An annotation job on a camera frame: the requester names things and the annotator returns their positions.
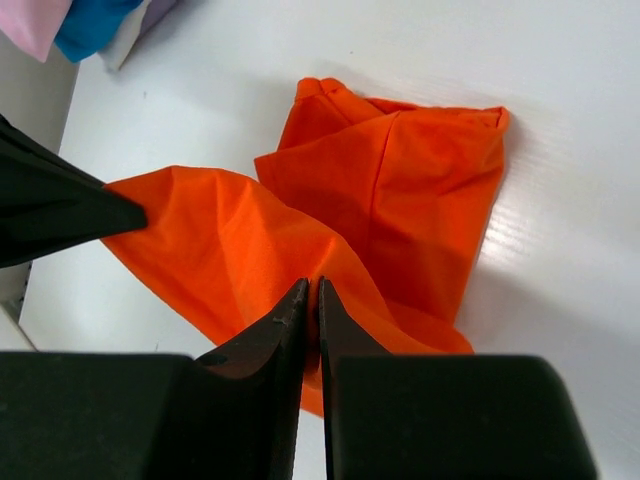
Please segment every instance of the purple cloth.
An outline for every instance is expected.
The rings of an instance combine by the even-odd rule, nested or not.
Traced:
[[[147,33],[156,23],[171,10],[180,0],[151,0],[147,13],[142,20],[140,36]]]

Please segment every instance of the table surface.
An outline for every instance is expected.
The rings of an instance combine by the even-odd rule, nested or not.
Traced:
[[[254,175],[303,76],[433,105],[505,105],[509,172],[458,325],[480,352],[546,357],[602,478],[640,470],[640,3],[189,0],[123,70],[85,62],[61,156],[112,181],[171,164]],[[42,349],[211,343],[102,244],[35,262],[21,325]],[[324,478],[303,415],[295,478]]]

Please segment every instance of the orange cloth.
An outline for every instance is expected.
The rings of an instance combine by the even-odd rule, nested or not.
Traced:
[[[504,169],[503,108],[424,108],[302,80],[262,185],[169,167],[108,188],[149,227],[105,239],[172,308],[220,344],[300,277],[334,283],[349,314],[395,353],[471,352],[453,328]],[[303,407],[321,413],[310,305]]]

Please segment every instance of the pink cloth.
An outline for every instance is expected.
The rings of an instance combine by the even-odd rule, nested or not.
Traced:
[[[0,0],[0,30],[23,52],[47,60],[72,0]]]

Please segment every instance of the pile of clothes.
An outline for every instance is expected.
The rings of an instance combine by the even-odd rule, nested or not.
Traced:
[[[100,52],[119,69],[136,41],[179,0],[0,0],[0,30],[46,61],[55,43],[72,62]]]

